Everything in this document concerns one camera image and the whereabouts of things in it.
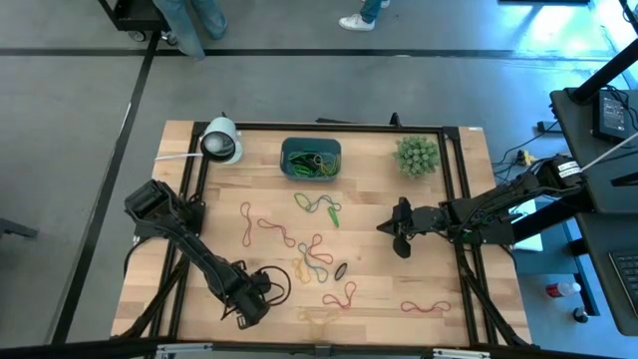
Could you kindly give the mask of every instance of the keyboard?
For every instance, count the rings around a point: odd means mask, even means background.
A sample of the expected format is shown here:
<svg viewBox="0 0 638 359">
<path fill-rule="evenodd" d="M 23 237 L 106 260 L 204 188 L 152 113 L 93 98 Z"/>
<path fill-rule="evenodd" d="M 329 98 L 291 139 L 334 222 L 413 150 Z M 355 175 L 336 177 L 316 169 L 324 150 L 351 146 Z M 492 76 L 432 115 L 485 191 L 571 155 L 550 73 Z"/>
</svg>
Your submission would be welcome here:
<svg viewBox="0 0 638 359">
<path fill-rule="evenodd" d="M 638 250 L 610 252 L 609 257 L 625 288 L 634 314 L 638 316 Z"/>
</svg>

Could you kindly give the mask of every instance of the white bottle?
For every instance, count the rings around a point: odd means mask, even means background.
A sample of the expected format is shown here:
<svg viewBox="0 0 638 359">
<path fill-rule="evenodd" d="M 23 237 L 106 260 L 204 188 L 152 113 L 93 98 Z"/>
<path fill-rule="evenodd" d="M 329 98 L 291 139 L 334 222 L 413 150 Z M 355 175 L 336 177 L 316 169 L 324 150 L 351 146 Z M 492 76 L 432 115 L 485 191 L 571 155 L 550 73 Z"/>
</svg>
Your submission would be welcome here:
<svg viewBox="0 0 638 359">
<path fill-rule="evenodd" d="M 545 291 L 552 298 L 571 296 L 580 293 L 580 284 L 578 283 L 554 283 L 545 287 Z"/>
</svg>

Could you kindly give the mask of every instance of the white cable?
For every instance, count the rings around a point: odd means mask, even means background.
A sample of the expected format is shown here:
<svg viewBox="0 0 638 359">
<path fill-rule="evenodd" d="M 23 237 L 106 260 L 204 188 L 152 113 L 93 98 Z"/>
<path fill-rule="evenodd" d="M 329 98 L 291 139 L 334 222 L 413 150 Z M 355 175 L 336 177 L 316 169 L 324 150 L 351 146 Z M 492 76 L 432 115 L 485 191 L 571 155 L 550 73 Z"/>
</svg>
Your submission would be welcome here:
<svg viewBox="0 0 638 359">
<path fill-rule="evenodd" d="M 172 155 L 172 156 L 160 156 L 156 158 L 156 161 L 180 159 L 185 157 L 201 157 L 201 154 L 181 154 L 181 155 Z"/>
<path fill-rule="evenodd" d="M 622 146 L 625 146 L 625 144 L 627 144 L 628 142 L 630 142 L 631 140 L 635 139 L 636 137 L 638 137 L 638 132 L 636 132 L 635 134 L 631 135 L 631 137 L 629 137 L 627 140 L 621 142 L 620 144 L 616 145 L 615 147 L 613 147 L 611 150 L 607 151 L 606 153 L 600 155 L 600 157 L 592 162 L 589 163 L 589 165 L 585 166 L 584 168 L 580 169 L 581 171 L 586 171 L 587 169 L 589 169 L 590 167 L 596 165 L 598 162 L 600 162 L 602 159 L 606 158 L 607 156 L 609 156 L 609 154 L 611 154 L 612 152 L 620 149 Z"/>
</svg>

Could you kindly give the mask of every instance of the red rubber band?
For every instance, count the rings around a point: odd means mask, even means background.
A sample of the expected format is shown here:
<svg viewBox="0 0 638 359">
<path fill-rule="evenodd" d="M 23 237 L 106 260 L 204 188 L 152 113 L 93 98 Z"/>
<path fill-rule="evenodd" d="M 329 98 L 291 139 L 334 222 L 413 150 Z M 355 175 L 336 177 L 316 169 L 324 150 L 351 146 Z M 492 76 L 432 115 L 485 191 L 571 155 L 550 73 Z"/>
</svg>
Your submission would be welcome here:
<svg viewBox="0 0 638 359">
<path fill-rule="evenodd" d="M 289 236 L 286 235 L 286 227 L 280 224 L 273 224 L 269 221 L 267 221 L 264 218 L 260 218 L 257 221 L 257 225 L 259 225 L 262 228 L 266 228 L 266 229 L 274 229 L 274 228 L 278 228 L 279 230 L 281 230 L 281 235 L 283 235 L 283 243 L 286 244 L 287 247 L 292 248 L 295 246 L 295 244 L 297 243 L 297 241 L 294 238 L 291 238 Z"/>
<path fill-rule="evenodd" d="M 321 244 L 321 242 L 323 241 L 323 237 L 321 236 L 321 234 L 315 234 L 312 236 L 312 245 L 308 247 L 308 256 L 310 256 L 311 258 L 315 258 L 317 260 L 320 260 L 326 264 L 332 264 L 332 262 L 335 261 L 335 258 L 332 256 L 332 254 L 329 253 L 317 253 L 317 254 L 313 254 L 312 253 L 312 248 L 316 247 L 317 245 Z"/>
<path fill-rule="evenodd" d="M 348 294 L 348 285 L 352 284 L 353 288 L 352 291 L 350 292 L 350 294 Z M 357 283 L 353 282 L 353 281 L 349 281 L 346 283 L 346 285 L 343 287 L 343 291 L 344 293 L 346 293 L 346 298 L 348 299 L 348 303 L 347 304 L 343 304 L 339 298 L 337 298 L 336 296 L 332 295 L 332 294 L 326 294 L 321 298 L 321 302 L 324 305 L 330 305 L 330 304 L 337 304 L 341 307 L 341 309 L 350 309 L 350 307 L 352 306 L 352 296 L 355 294 L 355 290 L 357 290 Z M 331 298 L 332 301 L 326 301 L 326 298 Z"/>
<path fill-rule="evenodd" d="M 246 210 L 246 214 L 243 213 L 243 207 L 245 205 L 248 206 L 248 209 Z M 241 238 L 241 244 L 247 247 L 247 246 L 250 246 L 250 244 L 252 244 L 252 237 L 250 236 L 250 230 L 252 230 L 252 220 L 250 220 L 250 202 L 246 201 L 242 203 L 241 206 L 239 207 L 239 213 L 241 213 L 241 216 L 246 218 L 246 220 L 248 221 L 248 228 L 243 233 L 243 238 Z"/>
<path fill-rule="evenodd" d="M 447 308 L 441 307 L 441 306 L 439 306 L 439 304 L 447 304 Z M 450 311 L 450 309 L 452 309 L 452 305 L 446 300 L 441 300 L 441 301 L 438 301 L 438 302 L 434 303 L 432 305 L 432 307 L 430 307 L 429 309 L 424 309 L 424 308 L 421 308 L 419 305 L 417 305 L 417 304 L 415 304 L 414 302 L 411 302 L 411 301 L 405 301 L 405 302 L 401 303 L 401 310 L 406 312 L 406 313 L 410 312 L 410 311 L 413 311 L 413 310 L 416 310 L 416 311 L 419 311 L 419 312 L 422 312 L 422 313 L 430 313 L 432 311 L 435 311 L 436 309 L 439 309 L 441 311 Z"/>
</svg>

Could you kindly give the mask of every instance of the blue jeans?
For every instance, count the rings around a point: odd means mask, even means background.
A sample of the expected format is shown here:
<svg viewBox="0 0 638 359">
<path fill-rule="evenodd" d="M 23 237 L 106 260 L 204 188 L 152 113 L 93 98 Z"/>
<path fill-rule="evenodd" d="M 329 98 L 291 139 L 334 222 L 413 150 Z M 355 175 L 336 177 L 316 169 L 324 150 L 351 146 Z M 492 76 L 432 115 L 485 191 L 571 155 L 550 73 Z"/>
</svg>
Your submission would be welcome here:
<svg viewBox="0 0 638 359">
<path fill-rule="evenodd" d="M 170 30 L 177 37 L 179 49 L 195 58 L 205 57 L 201 42 L 186 12 L 186 0 L 153 0 L 166 18 Z M 211 38 L 219 40 L 226 32 L 226 18 L 215 0 L 190 0 L 192 7 Z"/>
<path fill-rule="evenodd" d="M 377 19 L 379 11 L 381 10 L 381 1 L 383 0 L 366 0 L 366 3 L 363 4 L 359 12 L 363 21 L 372 24 L 372 22 Z"/>
</svg>

